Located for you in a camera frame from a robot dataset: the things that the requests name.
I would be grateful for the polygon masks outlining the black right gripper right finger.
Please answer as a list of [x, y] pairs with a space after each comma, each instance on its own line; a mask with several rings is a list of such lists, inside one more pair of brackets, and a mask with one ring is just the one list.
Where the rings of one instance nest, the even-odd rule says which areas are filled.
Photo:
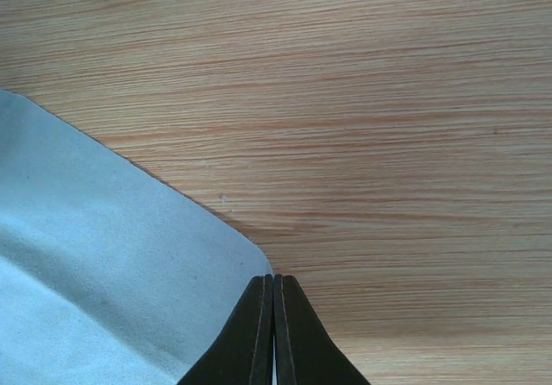
[[276, 275], [273, 285], [278, 384], [367, 384], [332, 341], [298, 280]]

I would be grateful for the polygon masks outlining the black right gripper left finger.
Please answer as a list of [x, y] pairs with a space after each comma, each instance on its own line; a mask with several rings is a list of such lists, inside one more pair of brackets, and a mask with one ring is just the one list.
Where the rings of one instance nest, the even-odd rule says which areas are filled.
[[273, 382], [273, 276], [248, 283], [210, 348], [179, 381], [184, 385]]

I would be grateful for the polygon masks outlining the light blue cleaning cloth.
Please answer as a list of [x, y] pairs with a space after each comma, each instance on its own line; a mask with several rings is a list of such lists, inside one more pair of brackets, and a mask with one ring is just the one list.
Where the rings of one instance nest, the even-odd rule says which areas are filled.
[[2, 383], [174, 384], [271, 270], [186, 196], [2, 92]]

